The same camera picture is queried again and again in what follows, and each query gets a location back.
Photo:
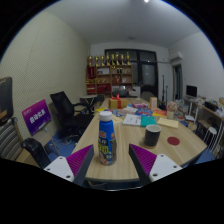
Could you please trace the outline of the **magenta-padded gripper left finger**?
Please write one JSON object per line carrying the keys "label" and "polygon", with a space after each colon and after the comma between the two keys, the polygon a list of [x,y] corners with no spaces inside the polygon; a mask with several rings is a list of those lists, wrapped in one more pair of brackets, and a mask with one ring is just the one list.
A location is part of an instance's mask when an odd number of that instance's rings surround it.
{"label": "magenta-padded gripper left finger", "polygon": [[94,146],[89,145],[68,157],[59,156],[45,171],[82,186],[93,156]]}

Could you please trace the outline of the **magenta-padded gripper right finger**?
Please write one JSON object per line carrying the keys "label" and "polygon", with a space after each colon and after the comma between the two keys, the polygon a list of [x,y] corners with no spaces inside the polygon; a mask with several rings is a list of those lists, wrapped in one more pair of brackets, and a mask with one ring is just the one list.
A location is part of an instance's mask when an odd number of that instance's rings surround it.
{"label": "magenta-padded gripper right finger", "polygon": [[181,170],[181,167],[165,154],[155,155],[134,144],[129,145],[129,155],[143,186]]}

